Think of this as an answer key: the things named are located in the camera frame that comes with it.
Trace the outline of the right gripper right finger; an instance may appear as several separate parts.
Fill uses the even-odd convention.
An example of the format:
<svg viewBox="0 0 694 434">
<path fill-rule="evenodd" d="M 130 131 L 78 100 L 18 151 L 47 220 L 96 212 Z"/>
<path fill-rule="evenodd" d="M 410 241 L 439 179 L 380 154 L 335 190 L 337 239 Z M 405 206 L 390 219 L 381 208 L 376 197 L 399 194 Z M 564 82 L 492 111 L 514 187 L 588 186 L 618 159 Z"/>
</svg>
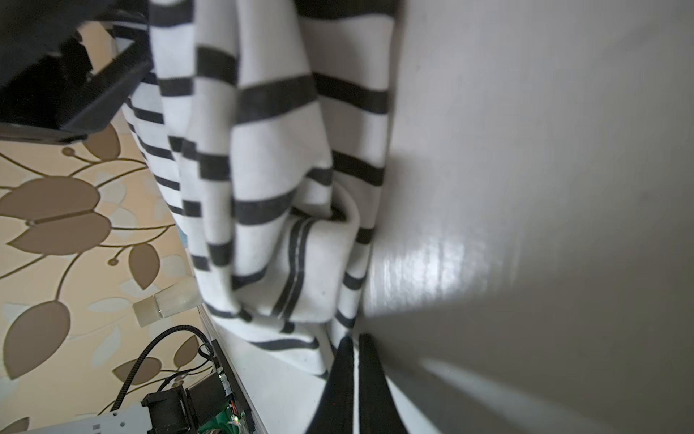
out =
<svg viewBox="0 0 694 434">
<path fill-rule="evenodd" d="M 361 434 L 408 434 L 374 339 L 367 334 L 359 336 L 359 428 Z"/>
</svg>

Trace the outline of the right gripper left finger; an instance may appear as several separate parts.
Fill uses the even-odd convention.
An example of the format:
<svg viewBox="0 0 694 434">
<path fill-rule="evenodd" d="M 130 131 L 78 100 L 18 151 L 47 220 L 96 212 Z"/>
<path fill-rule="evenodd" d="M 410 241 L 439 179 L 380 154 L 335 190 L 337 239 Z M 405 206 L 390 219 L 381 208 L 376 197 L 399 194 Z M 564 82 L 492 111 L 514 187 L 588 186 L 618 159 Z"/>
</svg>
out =
<svg viewBox="0 0 694 434">
<path fill-rule="evenodd" d="M 354 433 L 354 342 L 345 336 L 338 346 L 307 434 Z"/>
</svg>

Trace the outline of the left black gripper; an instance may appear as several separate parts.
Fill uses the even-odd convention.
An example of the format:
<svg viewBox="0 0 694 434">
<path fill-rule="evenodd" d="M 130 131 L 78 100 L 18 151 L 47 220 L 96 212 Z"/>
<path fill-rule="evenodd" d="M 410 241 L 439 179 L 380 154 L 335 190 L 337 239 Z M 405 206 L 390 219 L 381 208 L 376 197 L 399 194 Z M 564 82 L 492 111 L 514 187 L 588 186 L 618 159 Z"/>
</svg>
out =
<svg viewBox="0 0 694 434">
<path fill-rule="evenodd" d="M 1 3 L 1 139 L 70 144 L 101 132 L 153 67 L 128 48 L 92 78 L 79 28 L 107 1 Z"/>
</svg>

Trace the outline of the black white striped tank top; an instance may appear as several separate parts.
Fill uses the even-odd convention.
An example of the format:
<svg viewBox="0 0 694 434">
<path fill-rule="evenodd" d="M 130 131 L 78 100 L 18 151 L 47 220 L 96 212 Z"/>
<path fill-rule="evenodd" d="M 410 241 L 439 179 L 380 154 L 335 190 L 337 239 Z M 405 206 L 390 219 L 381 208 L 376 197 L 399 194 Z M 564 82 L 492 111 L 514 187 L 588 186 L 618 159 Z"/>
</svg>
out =
<svg viewBox="0 0 694 434">
<path fill-rule="evenodd" d="M 319 378 L 354 326 L 389 138 L 395 1 L 151 1 L 124 108 L 211 319 Z"/>
</svg>

